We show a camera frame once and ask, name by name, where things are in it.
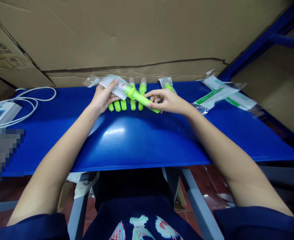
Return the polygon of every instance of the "electrical cord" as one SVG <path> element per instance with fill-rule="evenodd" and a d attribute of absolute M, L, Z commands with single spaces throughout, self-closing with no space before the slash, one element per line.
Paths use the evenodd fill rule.
<path fill-rule="evenodd" d="M 38 89 L 46 89 L 46 88 L 52 89 L 54 91 L 54 95 L 51 98 L 49 98 L 49 99 L 39 99 L 39 98 L 31 98 L 31 97 L 22 97 L 22 95 L 24 95 L 26 93 L 29 93 L 31 91 L 38 90 Z M 26 89 L 24 89 L 24 88 L 18 88 L 18 89 L 16 89 L 16 91 L 19 91 L 19 90 L 26 90 Z M 21 100 L 21 101 L 29 102 L 33 106 L 33 110 L 30 113 L 28 113 L 26 116 L 21 117 L 21 118 L 18 118 L 16 120 L 13 120 L 13 121 L 10 121 L 10 122 L 7 122 L 7 123 L 0 124 L 0 128 L 6 128 L 6 127 L 12 126 L 12 125 L 14 125 L 16 123 L 19 123 L 21 121 L 24 121 L 26 118 L 28 118 L 29 116 L 31 116 L 34 113 L 34 111 L 38 107 L 38 101 L 48 102 L 48 101 L 53 100 L 56 97 L 56 95 L 57 95 L 56 89 L 54 89 L 52 87 L 39 87 L 39 88 L 29 89 L 29 90 L 27 90 L 27 91 L 19 94 L 15 98 L 11 98 L 11 99 L 0 101 L 0 105 L 1 105 L 1 104 L 5 103 L 5 102 L 14 102 L 14 101 L 17 101 L 17 100 Z M 27 99 L 34 100 L 36 102 L 36 104 L 34 105 L 31 101 L 29 101 Z"/>

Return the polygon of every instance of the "navy blue clothing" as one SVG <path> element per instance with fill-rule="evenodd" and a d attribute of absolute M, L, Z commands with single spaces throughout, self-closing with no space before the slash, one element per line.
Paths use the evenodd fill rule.
<path fill-rule="evenodd" d="M 294 239 L 294 217 L 264 207 L 214 211 L 225 239 Z M 165 197 L 118 198 L 103 202 L 84 239 L 201 239 Z M 0 239 L 69 239 L 63 214 L 37 215 L 0 229 Z"/>

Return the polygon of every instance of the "person's right hand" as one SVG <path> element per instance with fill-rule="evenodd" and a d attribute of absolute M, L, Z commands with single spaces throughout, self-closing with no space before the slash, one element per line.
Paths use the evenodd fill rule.
<path fill-rule="evenodd" d="M 152 103 L 147 104 L 148 108 L 159 109 L 161 112 L 166 111 L 187 115 L 194 109 L 186 100 L 169 89 L 152 90 L 146 93 L 145 97 L 150 97 L 150 101 L 152 101 Z"/>

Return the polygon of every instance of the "green stripe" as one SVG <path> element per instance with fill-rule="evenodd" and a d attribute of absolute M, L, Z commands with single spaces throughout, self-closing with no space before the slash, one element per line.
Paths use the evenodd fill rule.
<path fill-rule="evenodd" d="M 231 100 L 230 98 L 226 98 L 226 100 L 227 100 L 229 103 L 231 103 L 232 105 L 236 106 L 236 107 L 239 107 L 239 106 L 240 106 L 239 103 L 237 103 L 237 102 Z"/>
<path fill-rule="evenodd" d="M 211 93 L 205 95 L 204 97 L 202 97 L 201 99 L 199 99 L 198 101 L 196 101 L 197 104 L 201 104 L 204 101 L 206 101 L 208 98 L 212 97 L 213 95 L 215 95 L 217 92 L 221 91 L 223 88 L 219 88 L 217 90 L 212 91 Z"/>

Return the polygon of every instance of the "person's left hand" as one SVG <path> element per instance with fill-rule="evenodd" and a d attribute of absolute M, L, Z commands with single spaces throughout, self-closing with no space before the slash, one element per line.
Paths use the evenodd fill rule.
<path fill-rule="evenodd" d="M 118 84 L 119 79 L 116 78 L 112 81 L 107 88 L 100 84 L 96 87 L 96 92 L 94 98 L 92 99 L 90 106 L 95 108 L 99 114 L 102 114 L 106 111 L 108 105 L 114 101 L 118 101 L 120 97 L 117 97 L 115 94 L 111 93 L 112 89 Z"/>

